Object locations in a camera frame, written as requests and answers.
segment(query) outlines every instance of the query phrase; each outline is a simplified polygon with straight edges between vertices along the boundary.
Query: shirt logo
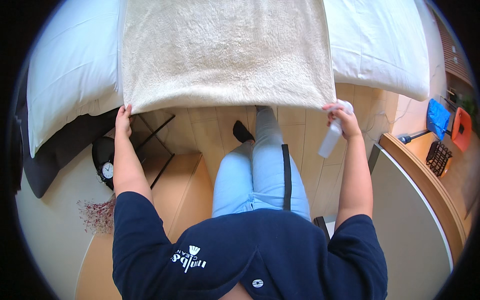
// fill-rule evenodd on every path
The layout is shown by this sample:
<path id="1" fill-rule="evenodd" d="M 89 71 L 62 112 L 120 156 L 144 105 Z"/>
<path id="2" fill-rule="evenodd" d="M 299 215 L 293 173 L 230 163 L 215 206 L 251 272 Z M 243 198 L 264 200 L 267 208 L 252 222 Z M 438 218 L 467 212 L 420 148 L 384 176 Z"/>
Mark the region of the shirt logo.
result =
<path id="1" fill-rule="evenodd" d="M 188 271 L 188 268 L 193 267 L 202 267 L 205 268 L 206 261 L 198 259 L 197 253 L 200 251 L 199 247 L 189 246 L 189 253 L 183 252 L 182 250 L 177 250 L 177 252 L 170 258 L 173 262 L 180 260 L 183 264 L 182 267 L 185 269 L 184 273 Z"/>

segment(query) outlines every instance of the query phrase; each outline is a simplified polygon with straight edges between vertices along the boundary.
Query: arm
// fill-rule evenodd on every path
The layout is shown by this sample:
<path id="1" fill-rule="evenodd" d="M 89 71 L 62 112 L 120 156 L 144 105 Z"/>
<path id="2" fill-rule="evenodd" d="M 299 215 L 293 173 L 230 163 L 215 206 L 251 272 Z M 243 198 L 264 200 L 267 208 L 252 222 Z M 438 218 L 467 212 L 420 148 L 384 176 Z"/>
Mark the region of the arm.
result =
<path id="1" fill-rule="evenodd" d="M 332 105 L 326 105 L 324 109 L 329 109 Z M 338 214 L 335 222 L 336 230 L 352 216 L 367 215 L 370 218 L 372 217 L 373 191 L 365 142 L 357 118 L 354 114 L 348 115 L 341 109 L 329 113 L 328 118 L 328 126 L 330 126 L 333 118 L 342 120 L 343 137 L 348 142 L 340 200 L 338 202 Z"/>
<path id="2" fill-rule="evenodd" d="M 144 170 L 137 154 L 130 142 L 132 129 L 130 128 L 130 114 L 132 106 L 119 109 L 115 121 L 115 156 L 113 160 L 113 185 L 115 195 L 123 192 L 136 192 L 153 203 L 153 195 Z"/>

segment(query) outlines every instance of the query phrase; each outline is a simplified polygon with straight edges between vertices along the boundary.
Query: light blue jeans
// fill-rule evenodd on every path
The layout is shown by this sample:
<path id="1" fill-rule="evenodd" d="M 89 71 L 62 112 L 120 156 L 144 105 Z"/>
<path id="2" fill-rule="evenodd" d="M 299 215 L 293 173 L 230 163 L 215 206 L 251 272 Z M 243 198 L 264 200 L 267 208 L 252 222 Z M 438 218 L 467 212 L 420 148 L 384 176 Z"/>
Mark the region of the light blue jeans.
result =
<path id="1" fill-rule="evenodd" d="M 222 159 L 215 180 L 212 217 L 259 208 L 283 209 L 282 132 L 270 107 L 259 106 L 257 110 L 256 143 L 244 142 Z M 311 222 L 305 188 L 291 156 L 290 165 L 290 210 Z"/>

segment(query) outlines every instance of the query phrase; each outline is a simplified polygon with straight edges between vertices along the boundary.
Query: white duvet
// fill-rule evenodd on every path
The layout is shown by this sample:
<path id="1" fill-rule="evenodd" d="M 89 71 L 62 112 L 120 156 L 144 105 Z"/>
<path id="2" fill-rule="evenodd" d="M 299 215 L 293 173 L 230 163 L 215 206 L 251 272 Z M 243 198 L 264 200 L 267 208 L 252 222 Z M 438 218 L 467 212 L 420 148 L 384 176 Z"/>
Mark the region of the white duvet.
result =
<path id="1" fill-rule="evenodd" d="M 427 43 L 414 0 L 324 0 L 336 83 L 429 97 Z"/>
<path id="2" fill-rule="evenodd" d="M 67 0 L 46 27 L 28 76 L 32 157 L 76 116 L 98 115 L 122 104 L 121 55 L 116 52 L 126 1 Z M 324 0 L 324 6 L 335 82 L 428 98 L 429 78 L 436 71 L 429 70 L 414 0 Z"/>

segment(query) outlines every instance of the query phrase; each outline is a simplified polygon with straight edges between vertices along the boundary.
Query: person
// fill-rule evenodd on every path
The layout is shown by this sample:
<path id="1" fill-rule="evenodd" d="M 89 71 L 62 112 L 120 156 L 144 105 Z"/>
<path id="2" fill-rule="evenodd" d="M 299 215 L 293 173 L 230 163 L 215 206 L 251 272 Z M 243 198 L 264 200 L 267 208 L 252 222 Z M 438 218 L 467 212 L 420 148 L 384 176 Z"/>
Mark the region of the person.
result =
<path id="1" fill-rule="evenodd" d="M 328 114 L 328 125 L 341 119 L 348 141 L 328 244 L 311 222 L 291 157 L 291 210 L 282 209 L 282 133 L 272 109 L 264 106 L 257 106 L 256 140 L 241 122 L 233 128 L 242 144 L 220 164 L 212 218 L 172 244 L 129 140 L 131 109 L 118 112 L 113 173 L 113 280 L 124 299 L 386 297 L 386 262 L 372 223 L 372 182 L 354 114 L 343 108 Z"/>

